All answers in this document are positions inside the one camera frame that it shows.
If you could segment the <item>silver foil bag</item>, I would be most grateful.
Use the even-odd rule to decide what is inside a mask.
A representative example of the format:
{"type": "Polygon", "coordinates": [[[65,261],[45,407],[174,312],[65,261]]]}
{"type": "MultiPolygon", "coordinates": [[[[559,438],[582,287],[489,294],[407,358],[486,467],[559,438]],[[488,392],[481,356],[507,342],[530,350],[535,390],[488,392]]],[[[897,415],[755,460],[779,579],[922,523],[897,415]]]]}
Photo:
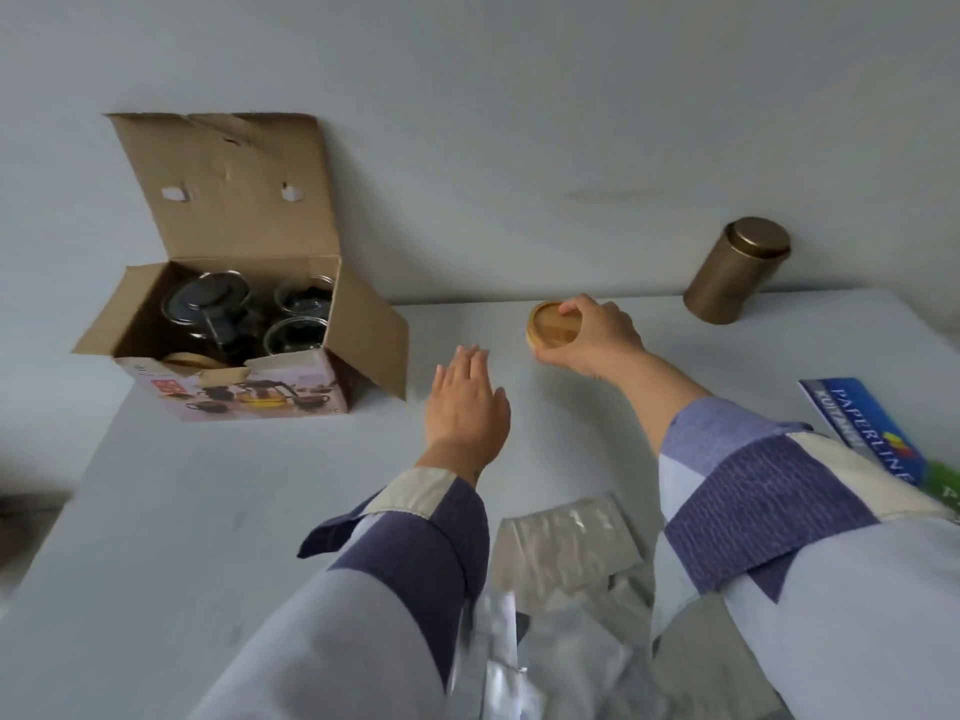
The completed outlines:
{"type": "Polygon", "coordinates": [[[651,612],[630,582],[521,614],[485,591],[462,617],[442,720],[668,720],[651,612]]]}
{"type": "Polygon", "coordinates": [[[585,497],[500,521],[488,580],[511,593],[524,614],[555,592],[576,593],[642,563],[642,554],[611,493],[585,497]]]}
{"type": "Polygon", "coordinates": [[[716,594],[673,619],[654,641],[652,667],[666,720],[795,720],[716,594]]]}

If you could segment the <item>person's right hand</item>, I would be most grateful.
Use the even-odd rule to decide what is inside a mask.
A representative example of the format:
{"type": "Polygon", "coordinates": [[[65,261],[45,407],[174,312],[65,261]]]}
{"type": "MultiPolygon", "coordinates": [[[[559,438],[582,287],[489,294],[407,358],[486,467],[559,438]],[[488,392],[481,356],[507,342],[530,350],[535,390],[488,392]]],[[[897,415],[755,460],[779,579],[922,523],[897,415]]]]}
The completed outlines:
{"type": "Polygon", "coordinates": [[[646,349],[630,316],[614,302],[601,303],[603,318],[582,321],[579,336],[569,345],[534,354],[537,361],[621,387],[646,349]]]}

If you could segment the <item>person's right forearm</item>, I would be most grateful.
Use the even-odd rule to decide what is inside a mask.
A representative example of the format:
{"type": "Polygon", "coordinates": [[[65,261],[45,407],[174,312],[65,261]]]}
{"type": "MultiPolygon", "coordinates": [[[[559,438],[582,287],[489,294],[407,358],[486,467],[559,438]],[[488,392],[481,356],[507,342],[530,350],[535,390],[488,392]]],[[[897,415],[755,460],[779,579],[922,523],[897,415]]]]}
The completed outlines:
{"type": "Polygon", "coordinates": [[[655,634],[720,596],[795,720],[960,720],[960,525],[850,448],[642,348],[587,368],[658,455],[655,634]]]}

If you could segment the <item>person's left hand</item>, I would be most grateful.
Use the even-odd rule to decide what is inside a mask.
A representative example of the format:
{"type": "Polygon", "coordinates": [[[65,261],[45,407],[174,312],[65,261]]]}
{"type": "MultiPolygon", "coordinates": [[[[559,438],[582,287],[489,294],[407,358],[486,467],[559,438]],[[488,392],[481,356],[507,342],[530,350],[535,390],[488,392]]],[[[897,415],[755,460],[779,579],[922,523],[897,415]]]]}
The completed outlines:
{"type": "Polygon", "coordinates": [[[445,470],[476,485],[503,446],[489,446],[492,387],[488,351],[458,346],[450,363],[437,366],[426,400],[426,447],[417,461],[422,468],[445,470]]]}

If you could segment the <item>blue paper ream package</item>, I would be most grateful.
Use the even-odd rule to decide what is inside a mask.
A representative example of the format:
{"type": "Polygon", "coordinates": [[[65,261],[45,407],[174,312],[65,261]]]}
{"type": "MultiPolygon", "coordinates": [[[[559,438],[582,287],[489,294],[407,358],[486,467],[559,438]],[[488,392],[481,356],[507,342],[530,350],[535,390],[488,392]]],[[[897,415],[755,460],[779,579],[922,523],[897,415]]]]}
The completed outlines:
{"type": "Polygon", "coordinates": [[[928,459],[861,380],[808,378],[798,386],[846,447],[960,517],[960,469],[928,459]]]}

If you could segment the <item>clear glass cup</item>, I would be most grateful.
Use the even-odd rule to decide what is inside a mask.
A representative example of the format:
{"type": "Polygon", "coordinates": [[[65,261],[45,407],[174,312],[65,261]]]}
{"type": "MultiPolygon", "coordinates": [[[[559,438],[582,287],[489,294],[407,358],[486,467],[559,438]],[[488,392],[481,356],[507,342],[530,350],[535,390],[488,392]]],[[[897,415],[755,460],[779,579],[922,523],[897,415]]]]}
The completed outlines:
{"type": "Polygon", "coordinates": [[[285,318],[330,319],[336,280],[326,275],[288,278],[279,283],[272,299],[285,318]]]}
{"type": "Polygon", "coordinates": [[[268,356],[322,350],[329,322],[318,315],[292,315],[274,322],[262,338],[268,356]]]}

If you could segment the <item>person's left forearm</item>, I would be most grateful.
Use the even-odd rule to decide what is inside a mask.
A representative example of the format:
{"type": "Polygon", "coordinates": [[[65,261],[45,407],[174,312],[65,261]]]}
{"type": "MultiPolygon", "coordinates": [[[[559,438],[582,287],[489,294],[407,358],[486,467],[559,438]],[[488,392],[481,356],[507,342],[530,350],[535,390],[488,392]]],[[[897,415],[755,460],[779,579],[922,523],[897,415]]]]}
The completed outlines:
{"type": "Polygon", "coordinates": [[[455,472],[413,467],[318,525],[334,554],[246,643],[188,720],[443,720],[466,605],[486,583],[489,520],[455,472]]]}

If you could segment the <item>open cardboard box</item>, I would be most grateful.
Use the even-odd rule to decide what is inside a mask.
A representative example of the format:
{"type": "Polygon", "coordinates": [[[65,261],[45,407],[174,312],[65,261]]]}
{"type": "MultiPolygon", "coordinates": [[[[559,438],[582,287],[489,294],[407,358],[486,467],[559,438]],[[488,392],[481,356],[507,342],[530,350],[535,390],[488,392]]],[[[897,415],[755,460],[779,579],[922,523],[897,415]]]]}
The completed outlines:
{"type": "Polygon", "coordinates": [[[347,414],[358,383],[407,398],[409,325],[344,261],[318,119],[288,113],[107,114],[166,260],[126,268],[73,352],[110,359],[185,423],[347,414]],[[170,353],[210,354],[162,314],[163,299],[204,273],[235,271],[261,318],[253,358],[186,370],[170,353]],[[336,280],[322,350],[268,356],[273,300],[294,277],[336,280]]]}

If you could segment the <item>glass teapot with black lid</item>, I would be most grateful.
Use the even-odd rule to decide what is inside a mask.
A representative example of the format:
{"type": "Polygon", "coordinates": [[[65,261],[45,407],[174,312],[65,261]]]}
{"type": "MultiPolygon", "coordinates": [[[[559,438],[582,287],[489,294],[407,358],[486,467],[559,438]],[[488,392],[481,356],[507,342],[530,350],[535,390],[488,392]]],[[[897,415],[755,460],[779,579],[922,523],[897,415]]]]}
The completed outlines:
{"type": "Polygon", "coordinates": [[[177,284],[160,310],[214,359],[242,365],[256,356],[261,317],[255,293],[235,270],[205,272],[177,284]]]}

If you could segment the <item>gold metal tin canister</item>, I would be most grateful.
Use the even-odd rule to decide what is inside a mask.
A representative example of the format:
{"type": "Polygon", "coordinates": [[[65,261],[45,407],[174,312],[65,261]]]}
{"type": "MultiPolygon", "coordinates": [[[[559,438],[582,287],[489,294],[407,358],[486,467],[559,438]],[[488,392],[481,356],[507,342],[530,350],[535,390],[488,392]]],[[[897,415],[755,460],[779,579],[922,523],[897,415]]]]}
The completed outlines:
{"type": "Polygon", "coordinates": [[[790,254],[790,235],[773,220],[743,216],[731,221],[684,292],[683,303],[707,324],[731,325],[790,254]]]}

